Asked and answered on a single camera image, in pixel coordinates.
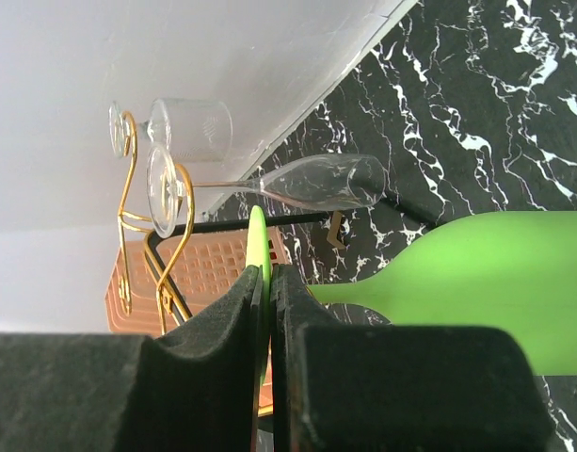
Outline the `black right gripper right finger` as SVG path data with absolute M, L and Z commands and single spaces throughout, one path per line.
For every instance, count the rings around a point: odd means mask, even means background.
M 552 421 L 505 331 L 346 324 L 287 265 L 270 304 L 276 450 L 547 449 Z

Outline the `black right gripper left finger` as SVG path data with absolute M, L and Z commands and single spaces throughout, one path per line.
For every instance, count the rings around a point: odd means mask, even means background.
M 250 451 L 263 275 L 159 337 L 0 333 L 0 451 Z

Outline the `clear wine glass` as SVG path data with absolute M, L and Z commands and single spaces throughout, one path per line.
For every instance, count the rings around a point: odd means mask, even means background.
M 232 182 L 192 183 L 186 168 L 162 145 L 151 147 L 146 169 L 147 198 L 157 234 L 168 238 L 186 202 L 185 224 L 195 221 L 196 188 L 219 193 L 254 193 L 312 211 L 371 207 L 384 195 L 387 177 L 369 154 L 323 153 L 291 161 L 262 176 Z
M 231 113 L 220 101 L 157 98 L 134 130 L 139 140 L 162 144 L 187 163 L 221 162 L 232 146 Z

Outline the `green wine glass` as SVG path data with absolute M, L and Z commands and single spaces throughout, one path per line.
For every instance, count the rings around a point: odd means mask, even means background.
M 309 284 L 400 325 L 508 332 L 535 374 L 577 376 L 577 211 L 502 211 L 447 222 L 375 275 Z

